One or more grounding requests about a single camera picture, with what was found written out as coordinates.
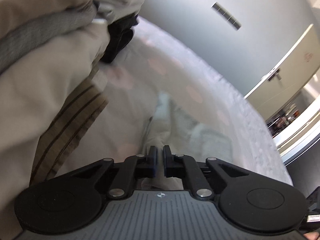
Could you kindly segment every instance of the gray wall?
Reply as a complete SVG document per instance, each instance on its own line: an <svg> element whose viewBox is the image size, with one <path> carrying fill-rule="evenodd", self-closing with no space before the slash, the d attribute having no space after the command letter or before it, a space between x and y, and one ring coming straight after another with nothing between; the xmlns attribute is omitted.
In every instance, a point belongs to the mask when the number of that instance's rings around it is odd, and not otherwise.
<svg viewBox="0 0 320 240"><path fill-rule="evenodd" d="M215 2L242 24L238 31L211 9ZM317 24L306 0L146 0L140 15L181 40L244 95L309 24Z"/></svg>

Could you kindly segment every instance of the gray ribbed plate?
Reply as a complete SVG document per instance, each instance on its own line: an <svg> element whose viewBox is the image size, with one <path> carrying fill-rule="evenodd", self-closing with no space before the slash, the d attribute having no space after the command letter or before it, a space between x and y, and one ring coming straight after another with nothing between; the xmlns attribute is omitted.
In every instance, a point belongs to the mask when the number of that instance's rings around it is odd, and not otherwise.
<svg viewBox="0 0 320 240"><path fill-rule="evenodd" d="M215 205L191 197L188 191L139 191L111 201L92 224L76 232L48 236L29 231L17 240L302 240L298 232L255 236L226 222Z"/></svg>

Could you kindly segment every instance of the black device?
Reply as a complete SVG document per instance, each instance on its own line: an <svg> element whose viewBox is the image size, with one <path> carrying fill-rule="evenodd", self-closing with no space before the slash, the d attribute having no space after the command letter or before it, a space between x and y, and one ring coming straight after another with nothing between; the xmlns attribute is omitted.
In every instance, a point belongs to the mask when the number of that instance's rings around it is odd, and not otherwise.
<svg viewBox="0 0 320 240"><path fill-rule="evenodd" d="M216 158L199 163L163 148L164 175L184 190L136 190L154 178L157 148L123 163L103 159L24 190L17 240L302 240L307 213L294 187Z"/></svg>

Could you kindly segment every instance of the gray floor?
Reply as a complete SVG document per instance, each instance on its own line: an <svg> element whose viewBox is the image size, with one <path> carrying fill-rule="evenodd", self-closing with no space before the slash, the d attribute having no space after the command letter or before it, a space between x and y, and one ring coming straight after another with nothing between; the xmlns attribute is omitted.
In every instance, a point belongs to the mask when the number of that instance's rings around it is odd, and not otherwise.
<svg viewBox="0 0 320 240"><path fill-rule="evenodd" d="M320 141L287 166L293 185L305 197L320 186Z"/></svg>

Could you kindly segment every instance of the pile of clothes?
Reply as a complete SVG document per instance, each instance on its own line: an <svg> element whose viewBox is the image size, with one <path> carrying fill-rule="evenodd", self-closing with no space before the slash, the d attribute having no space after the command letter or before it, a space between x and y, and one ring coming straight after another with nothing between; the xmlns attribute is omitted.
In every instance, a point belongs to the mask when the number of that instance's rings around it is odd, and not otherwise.
<svg viewBox="0 0 320 240"><path fill-rule="evenodd" d="M132 39L144 0L0 0L0 239L13 200L55 176L107 105L92 79Z"/></svg>

